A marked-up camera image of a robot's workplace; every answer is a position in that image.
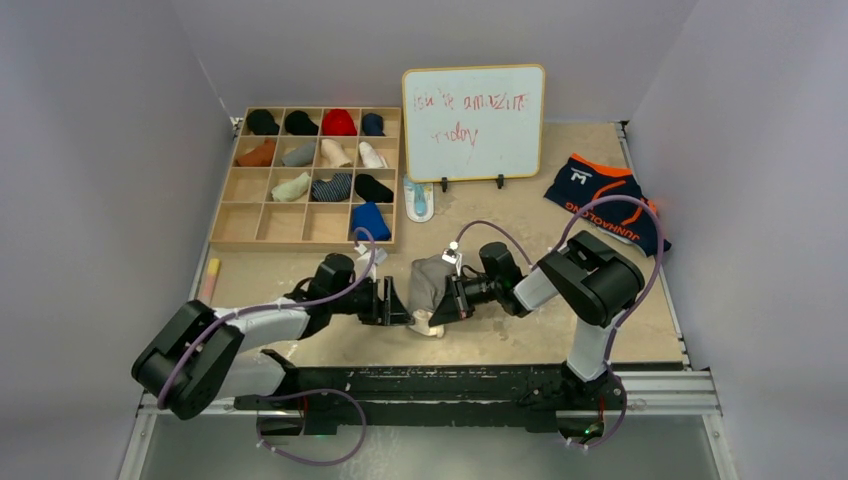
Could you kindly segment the grey underwear cream waistband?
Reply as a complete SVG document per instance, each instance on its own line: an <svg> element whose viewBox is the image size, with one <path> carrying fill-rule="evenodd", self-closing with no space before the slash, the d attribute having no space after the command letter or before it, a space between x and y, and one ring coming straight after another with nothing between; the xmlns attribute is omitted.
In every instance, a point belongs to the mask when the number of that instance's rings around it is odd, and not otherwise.
<svg viewBox="0 0 848 480"><path fill-rule="evenodd" d="M412 262L406 306L414 320L409 328L414 332L427 337L444 336L445 328L431 327L429 320L445 295L445 278L455 272L455 265L446 262L441 254Z"/></svg>

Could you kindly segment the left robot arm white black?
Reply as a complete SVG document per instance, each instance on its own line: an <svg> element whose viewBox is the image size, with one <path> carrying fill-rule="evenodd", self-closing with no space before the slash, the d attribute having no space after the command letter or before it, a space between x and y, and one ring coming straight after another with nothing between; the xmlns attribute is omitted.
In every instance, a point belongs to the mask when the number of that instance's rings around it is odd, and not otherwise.
<svg viewBox="0 0 848 480"><path fill-rule="evenodd" d="M336 314L364 325L413 324L392 277L376 279L372 269L371 261L331 253L313 276L271 303L213 309L188 301L135 360L131 376L182 420L221 398L260 396L272 408L287 408L297 399L298 369L270 344L307 339Z"/></svg>

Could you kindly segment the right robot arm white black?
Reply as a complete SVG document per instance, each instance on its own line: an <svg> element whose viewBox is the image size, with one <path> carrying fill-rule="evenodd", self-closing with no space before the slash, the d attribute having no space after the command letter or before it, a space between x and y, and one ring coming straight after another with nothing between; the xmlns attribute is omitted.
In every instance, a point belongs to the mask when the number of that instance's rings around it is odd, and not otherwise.
<svg viewBox="0 0 848 480"><path fill-rule="evenodd" d="M542 257L541 265L527 275L502 242L482 246L479 257L481 273L469 277L458 270L445 278L445 294L428 325L469 319L476 306L493 301L506 314L521 318L559 296L578 317L565 361L570 373L561 381L561 392L576 407L596 399L601 391L599 378L608 368L606 350L613 324L646 286L641 270L585 231Z"/></svg>

